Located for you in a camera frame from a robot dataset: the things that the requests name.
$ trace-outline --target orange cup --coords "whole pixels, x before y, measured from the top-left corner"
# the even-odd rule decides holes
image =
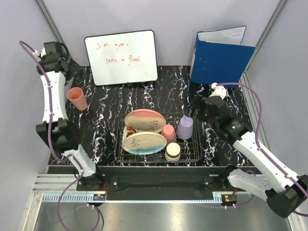
[[[71,88],[66,96],[78,110],[83,111],[87,109],[88,104],[81,88]]]
[[[174,127],[170,124],[167,124],[163,127],[162,135],[167,140],[167,145],[175,142],[175,130]]]

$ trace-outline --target reflective metal surface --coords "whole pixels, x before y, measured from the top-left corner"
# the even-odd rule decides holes
[[[248,195],[238,195],[239,204]],[[62,203],[61,216],[73,231],[88,231],[97,220],[97,213],[81,203]],[[56,203],[43,203],[35,231],[62,231]],[[213,209],[196,204],[112,204],[99,207],[104,231],[290,231],[287,219],[275,215],[267,204],[255,198],[248,206],[237,209]]]

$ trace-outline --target black marble table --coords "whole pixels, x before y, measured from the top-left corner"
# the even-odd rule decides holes
[[[147,108],[161,113],[187,113],[192,96],[210,94],[208,85],[191,83],[189,66],[159,66],[156,82],[122,84],[96,87],[90,67],[75,76],[72,87],[83,89],[89,104],[84,112],[77,110],[70,101],[66,111],[70,121],[81,131],[82,146],[99,166],[253,166],[239,151],[219,139],[205,122],[198,122],[202,158],[191,163],[133,163],[118,162],[116,132],[118,118],[129,112]],[[227,103],[231,115],[250,123],[241,88],[228,89]],[[49,165],[58,165],[51,157]]]

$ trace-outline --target dish rack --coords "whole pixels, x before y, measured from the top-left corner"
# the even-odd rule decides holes
[[[162,113],[167,124],[171,124],[175,129],[178,126],[180,119],[184,116],[183,113]],[[122,148],[123,130],[125,127],[125,116],[120,115],[117,124],[116,132],[116,153],[117,161],[120,163],[133,164],[133,163],[168,163],[165,159],[166,148],[163,150],[149,155],[135,155],[126,152]],[[200,147],[200,131],[198,121],[193,122],[192,137],[186,141],[176,137],[176,143],[181,147],[180,159],[177,163],[196,162],[201,159],[201,147]]]

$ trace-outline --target plate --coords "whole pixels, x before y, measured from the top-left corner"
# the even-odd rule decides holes
[[[137,132],[161,132],[166,125],[165,118],[151,109],[138,109],[125,117],[125,125],[133,127]]]
[[[130,135],[126,139],[123,135],[122,148],[131,154],[154,154],[161,151],[166,145],[167,140],[165,137],[156,132],[138,132]]]

